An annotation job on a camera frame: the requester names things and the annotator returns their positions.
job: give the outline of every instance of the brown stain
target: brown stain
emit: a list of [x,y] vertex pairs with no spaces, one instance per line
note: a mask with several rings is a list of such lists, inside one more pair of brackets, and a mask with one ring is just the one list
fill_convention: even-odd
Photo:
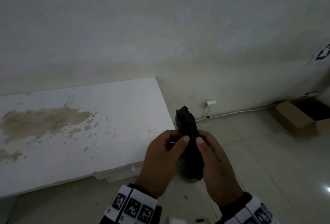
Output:
[[79,133],[79,132],[81,132],[81,130],[82,130],[81,128],[74,128],[73,130],[71,130],[69,132],[68,137],[71,138],[74,135],[74,133]]
[[0,148],[0,163],[6,159],[11,160],[12,162],[17,161],[18,157],[22,155],[23,153],[21,151],[16,151],[10,154],[4,148]]
[[11,110],[1,117],[0,129],[7,136],[5,142],[20,141],[28,136],[36,139],[57,134],[66,125],[78,125],[89,117],[89,111],[78,112],[69,107],[17,111]]
[[90,125],[86,125],[86,126],[84,126],[84,130],[85,130],[85,131],[90,130],[90,129],[92,129],[92,127],[91,127]]

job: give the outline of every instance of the fingernail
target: fingernail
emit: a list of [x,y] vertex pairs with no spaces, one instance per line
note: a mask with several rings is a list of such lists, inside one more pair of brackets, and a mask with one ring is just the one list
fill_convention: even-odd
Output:
[[189,137],[189,136],[184,136],[184,142],[185,142],[185,143],[188,143],[189,140],[190,140],[190,137]]
[[203,138],[201,138],[201,137],[197,137],[197,138],[196,138],[196,144],[197,144],[197,145],[200,145],[200,144],[203,144],[203,143],[204,143]]

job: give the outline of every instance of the white table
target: white table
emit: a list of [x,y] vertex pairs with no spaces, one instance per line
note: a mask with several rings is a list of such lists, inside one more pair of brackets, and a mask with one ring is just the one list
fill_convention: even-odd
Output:
[[[6,143],[8,136],[0,135],[0,198],[109,171],[114,180],[131,176],[138,168],[129,164],[138,167],[149,143],[174,129],[155,78],[2,96],[0,105],[2,122],[11,110],[34,113],[65,105],[93,115],[39,139],[28,136]],[[4,159],[4,152],[9,158]],[[13,161],[12,154],[21,156]]]

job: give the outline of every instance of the left hand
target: left hand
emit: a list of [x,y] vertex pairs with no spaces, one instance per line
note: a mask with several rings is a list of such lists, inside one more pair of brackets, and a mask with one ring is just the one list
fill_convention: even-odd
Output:
[[[176,140],[178,141],[168,151],[166,144]],[[189,136],[180,138],[180,133],[177,130],[166,130],[161,133],[149,144],[143,168],[134,184],[146,189],[156,198],[163,195],[176,173],[176,162],[184,152],[188,142]]]

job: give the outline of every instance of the tile floor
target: tile floor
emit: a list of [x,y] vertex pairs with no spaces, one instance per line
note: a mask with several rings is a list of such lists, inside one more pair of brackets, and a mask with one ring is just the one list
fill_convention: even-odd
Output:
[[[330,219],[330,137],[294,138],[268,111],[213,118],[198,127],[225,149],[241,187],[261,198],[281,223],[328,223]],[[95,178],[18,197],[9,224],[99,223],[122,184]],[[167,216],[221,217],[202,181],[187,184],[176,176],[158,204]]]

